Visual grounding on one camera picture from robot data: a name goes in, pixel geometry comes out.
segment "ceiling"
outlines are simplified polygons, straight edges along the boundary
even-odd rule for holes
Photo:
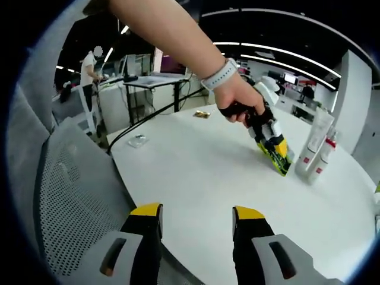
[[[199,1],[179,2],[189,5],[189,2]],[[316,2],[305,3],[303,1],[203,0],[200,14],[231,8],[279,10],[296,15],[304,13],[305,17],[320,21],[350,38],[367,54],[370,54],[371,59],[329,29],[302,18],[273,12],[238,11],[201,17],[199,26],[212,41],[253,43],[284,49],[310,58],[331,69],[338,66],[345,52],[351,49],[372,68],[373,82],[380,82],[378,71],[373,64],[378,61],[376,52],[380,50],[380,36],[378,31],[375,31],[375,9],[368,9],[366,5],[360,6],[357,3],[355,5],[348,4],[343,0],[324,2],[321,5],[317,5]],[[111,47],[115,48],[109,61],[113,58],[121,58],[126,53],[149,53],[152,51],[152,46],[133,33],[120,35],[123,27],[124,25],[118,23],[116,17],[108,12],[76,22],[66,39],[58,65],[79,71],[80,60],[95,46],[103,48],[103,56]],[[218,47],[227,56],[234,57],[238,57],[240,54],[259,56],[255,51],[268,52],[268,49],[256,47]],[[273,55],[275,61],[299,68],[319,78],[327,78],[326,76],[329,74],[323,68],[295,56],[283,52],[273,52]],[[337,84],[337,80],[332,82],[334,86]]]

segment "white round table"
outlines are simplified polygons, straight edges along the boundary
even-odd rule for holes
[[[112,148],[136,205],[164,205],[167,249],[204,283],[237,284],[232,207],[241,205],[262,212],[274,233],[308,252],[324,276],[346,280],[375,237],[375,184],[356,161],[338,147],[309,186],[293,167],[286,177],[279,175],[241,124],[228,123],[218,111],[209,119],[195,118],[194,112],[158,116]],[[298,157],[311,126],[274,113]],[[138,149],[127,144],[137,134],[149,139]]]

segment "hand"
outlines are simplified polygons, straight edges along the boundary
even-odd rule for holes
[[[264,113],[264,100],[262,96],[236,72],[221,86],[214,89],[216,105],[219,109],[229,107],[234,101],[247,106],[253,106],[259,115]],[[228,121],[245,123],[245,113],[233,115]]]

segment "white shirt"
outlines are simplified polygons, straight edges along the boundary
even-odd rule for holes
[[[89,76],[86,71],[86,67],[89,65],[93,65],[95,67],[96,60],[95,56],[92,52],[89,52],[88,55],[83,59],[82,66],[81,66],[81,82],[80,84],[82,86],[86,86],[93,83],[94,78]]]

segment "tube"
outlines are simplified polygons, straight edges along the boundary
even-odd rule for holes
[[[315,154],[321,147],[327,132],[334,121],[334,117],[323,111],[321,108],[316,109],[313,125],[306,141],[306,145],[301,152],[296,163],[296,172],[300,175],[305,175],[311,165]]]

